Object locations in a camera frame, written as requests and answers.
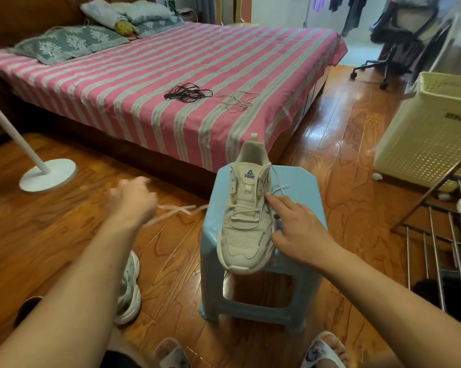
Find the laundry basket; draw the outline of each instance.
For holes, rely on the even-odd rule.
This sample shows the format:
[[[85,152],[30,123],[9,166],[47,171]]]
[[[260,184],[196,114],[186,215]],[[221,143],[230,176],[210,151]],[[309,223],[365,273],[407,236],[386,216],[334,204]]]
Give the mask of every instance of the laundry basket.
[[[461,76],[423,72],[414,90],[381,138],[374,170],[432,187],[461,159]],[[440,190],[456,186],[448,181]]]

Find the stool leg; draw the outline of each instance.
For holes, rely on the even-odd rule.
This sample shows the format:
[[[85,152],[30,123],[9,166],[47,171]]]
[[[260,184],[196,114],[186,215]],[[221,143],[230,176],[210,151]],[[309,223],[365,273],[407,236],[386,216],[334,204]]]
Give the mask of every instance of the stool leg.
[[[200,315],[209,321],[218,321],[218,305],[222,303],[224,286],[224,268],[219,262],[215,247],[206,253],[200,251],[202,302]]]
[[[305,277],[296,278],[296,287],[290,303],[291,321],[285,328],[290,333],[302,333],[306,325],[309,302],[316,295],[322,282],[322,275],[308,271]]]

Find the hanging clothes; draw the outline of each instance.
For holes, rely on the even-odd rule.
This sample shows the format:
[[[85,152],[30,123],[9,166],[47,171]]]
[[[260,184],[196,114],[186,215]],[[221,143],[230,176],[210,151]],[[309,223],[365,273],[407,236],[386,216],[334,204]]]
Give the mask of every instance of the hanging clothes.
[[[314,0],[314,2],[313,2],[313,11],[315,13],[320,12],[321,9],[324,7],[325,3],[326,3],[326,0]]]
[[[360,24],[360,18],[362,17],[362,10],[367,5],[367,0],[350,0],[348,6],[350,10],[348,11],[348,16],[346,17],[345,26],[341,35],[343,37],[348,36],[354,28],[358,28]]]
[[[341,4],[343,4],[343,0],[331,0],[329,2],[329,10],[331,10],[331,12],[334,13],[338,11]]]

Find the white sneaker on floor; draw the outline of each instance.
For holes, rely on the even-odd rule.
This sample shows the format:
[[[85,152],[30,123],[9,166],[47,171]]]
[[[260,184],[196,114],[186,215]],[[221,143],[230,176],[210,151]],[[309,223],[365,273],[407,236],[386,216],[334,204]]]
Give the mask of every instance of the white sneaker on floor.
[[[261,270],[275,246],[275,219],[265,192],[272,193],[271,163],[264,144],[253,134],[230,166],[230,191],[217,255],[222,266],[238,275]]]
[[[137,285],[140,274],[140,261],[134,251],[130,251],[129,260],[123,273],[115,324],[123,325],[135,319],[142,305],[142,295]]]

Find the clothes drying rack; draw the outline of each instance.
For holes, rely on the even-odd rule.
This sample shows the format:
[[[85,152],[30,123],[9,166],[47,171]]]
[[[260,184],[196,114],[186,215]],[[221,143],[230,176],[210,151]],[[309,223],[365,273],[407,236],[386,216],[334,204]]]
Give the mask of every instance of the clothes drying rack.
[[[428,254],[427,254],[427,240],[431,237],[431,241],[433,244],[434,249],[434,259],[435,259],[435,267],[436,267],[436,283],[439,293],[439,301],[441,309],[445,312],[445,294],[443,291],[443,282],[442,282],[442,270],[440,265],[440,258],[438,253],[438,246],[436,244],[437,240],[443,241],[448,243],[452,247],[452,254],[454,257],[454,263],[457,268],[460,277],[460,284],[461,284],[461,242],[457,240],[456,236],[456,229],[455,229],[455,221],[454,219],[457,218],[460,220],[461,224],[461,211],[458,210],[451,210],[448,208],[444,208],[437,204],[428,203],[428,199],[432,196],[435,196],[437,190],[447,181],[453,181],[457,184],[457,189],[460,193],[460,202],[461,202],[461,176],[457,174],[457,172],[461,169],[461,159],[432,187],[423,197],[418,201],[418,203],[412,208],[403,218],[401,218],[392,228],[391,232],[397,231],[399,227],[404,227],[406,230],[406,254],[407,254],[407,276],[408,276],[408,288],[411,289],[411,258],[410,258],[410,233],[411,231],[417,232],[422,235],[423,238],[423,254],[424,254],[424,264],[426,270],[426,277],[429,278],[428,273]],[[428,213],[428,217],[430,220],[430,231],[426,231],[422,228],[419,228],[414,225],[409,225],[406,221],[413,215],[415,211],[419,208],[425,208]],[[435,227],[433,224],[433,212],[438,211],[444,214],[447,214],[448,221],[450,224],[450,230],[452,237],[447,238],[441,235],[437,235],[435,231]]]

